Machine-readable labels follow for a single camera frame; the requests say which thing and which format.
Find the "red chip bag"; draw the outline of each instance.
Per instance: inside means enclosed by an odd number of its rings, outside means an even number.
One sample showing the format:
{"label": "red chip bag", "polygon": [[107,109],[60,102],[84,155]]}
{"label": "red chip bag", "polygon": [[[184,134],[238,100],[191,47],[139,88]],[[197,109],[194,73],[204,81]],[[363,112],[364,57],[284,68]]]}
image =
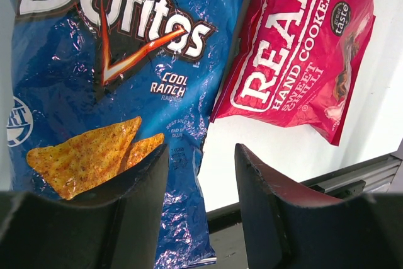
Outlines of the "red chip bag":
{"label": "red chip bag", "polygon": [[373,0],[251,0],[212,121],[310,124],[338,145],[374,21]]}

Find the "doritos bag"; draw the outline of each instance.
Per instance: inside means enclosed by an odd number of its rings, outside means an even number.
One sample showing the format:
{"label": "doritos bag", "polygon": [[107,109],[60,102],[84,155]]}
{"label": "doritos bag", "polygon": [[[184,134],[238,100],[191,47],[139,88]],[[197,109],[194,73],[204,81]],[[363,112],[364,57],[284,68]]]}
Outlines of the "doritos bag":
{"label": "doritos bag", "polygon": [[251,0],[212,120],[310,124],[338,145],[374,21],[373,0]]}
{"label": "doritos bag", "polygon": [[196,174],[242,0],[11,0],[14,190],[71,199],[170,150],[156,268],[214,261]]}

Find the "white wall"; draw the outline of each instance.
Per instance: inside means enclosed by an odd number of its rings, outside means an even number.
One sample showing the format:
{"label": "white wall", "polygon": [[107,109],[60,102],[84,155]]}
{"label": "white wall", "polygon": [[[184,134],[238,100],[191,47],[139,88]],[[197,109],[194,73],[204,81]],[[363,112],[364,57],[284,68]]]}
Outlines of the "white wall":
{"label": "white wall", "polygon": [[11,92],[11,37],[14,12],[9,0],[0,0],[0,190],[8,189],[10,180],[6,124],[13,107]]}

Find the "doritos chip image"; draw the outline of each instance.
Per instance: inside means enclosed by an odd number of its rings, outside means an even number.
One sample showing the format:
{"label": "doritos chip image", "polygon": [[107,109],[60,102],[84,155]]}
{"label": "doritos chip image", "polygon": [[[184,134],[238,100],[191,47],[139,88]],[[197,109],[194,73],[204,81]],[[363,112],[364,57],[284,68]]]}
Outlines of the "doritos chip image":
{"label": "doritos chip image", "polygon": [[141,118],[77,135],[57,146],[32,149],[28,164],[65,199],[92,189],[118,174]]}
{"label": "doritos chip image", "polygon": [[134,143],[130,149],[125,170],[135,166],[147,157],[155,148],[164,143],[164,134],[157,134],[151,138]]}

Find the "blue chip bag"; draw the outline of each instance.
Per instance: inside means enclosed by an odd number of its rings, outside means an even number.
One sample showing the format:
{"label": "blue chip bag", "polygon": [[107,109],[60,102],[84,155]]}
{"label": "blue chip bag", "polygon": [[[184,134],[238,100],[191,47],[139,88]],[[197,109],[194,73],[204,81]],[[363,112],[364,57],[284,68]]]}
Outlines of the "blue chip bag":
{"label": "blue chip bag", "polygon": [[242,0],[11,0],[13,189],[70,199],[170,150],[155,268],[214,261],[196,175]]}

